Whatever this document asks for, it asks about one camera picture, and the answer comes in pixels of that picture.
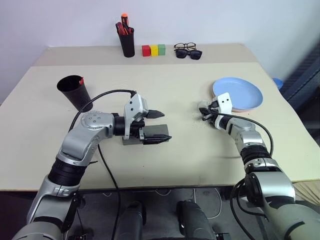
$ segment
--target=eyeglasses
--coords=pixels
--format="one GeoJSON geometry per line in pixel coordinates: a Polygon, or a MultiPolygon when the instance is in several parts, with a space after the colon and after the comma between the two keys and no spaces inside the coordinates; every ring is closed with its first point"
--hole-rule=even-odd
{"type": "Polygon", "coordinates": [[[196,44],[193,42],[177,43],[173,47],[175,48],[175,56],[179,59],[184,59],[187,55],[193,60],[199,60],[201,58],[202,51],[196,50],[196,44]]]}

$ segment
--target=yellow block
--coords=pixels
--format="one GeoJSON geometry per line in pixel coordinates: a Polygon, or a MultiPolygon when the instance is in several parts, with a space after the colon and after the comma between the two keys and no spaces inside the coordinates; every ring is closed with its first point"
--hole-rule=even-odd
{"type": "Polygon", "coordinates": [[[158,45],[151,45],[151,56],[158,56],[158,45]]]}

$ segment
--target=toy block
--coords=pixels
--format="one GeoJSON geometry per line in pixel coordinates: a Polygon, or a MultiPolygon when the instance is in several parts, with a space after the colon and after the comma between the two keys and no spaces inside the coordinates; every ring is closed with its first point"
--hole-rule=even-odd
{"type": "Polygon", "coordinates": [[[150,46],[149,45],[142,45],[142,56],[149,57],[151,54],[150,46]]]}
{"type": "Polygon", "coordinates": [[[166,55],[166,45],[158,44],[158,54],[159,54],[159,56],[166,55]]]}
{"type": "Polygon", "coordinates": [[[151,45],[151,56],[158,56],[158,45],[151,45]]]}

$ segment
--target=white wall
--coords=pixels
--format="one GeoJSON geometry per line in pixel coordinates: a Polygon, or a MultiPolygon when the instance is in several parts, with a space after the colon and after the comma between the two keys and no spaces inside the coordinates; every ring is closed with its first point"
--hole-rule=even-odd
{"type": "Polygon", "coordinates": [[[119,45],[127,12],[135,43],[244,43],[284,79],[320,33],[320,0],[1,0],[0,103],[47,46],[119,45]]]}

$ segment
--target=red block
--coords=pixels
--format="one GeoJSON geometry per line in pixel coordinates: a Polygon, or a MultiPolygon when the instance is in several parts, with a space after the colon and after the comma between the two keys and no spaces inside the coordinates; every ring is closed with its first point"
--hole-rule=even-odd
{"type": "Polygon", "coordinates": [[[149,45],[142,45],[142,56],[149,57],[151,55],[151,50],[149,45]]]}

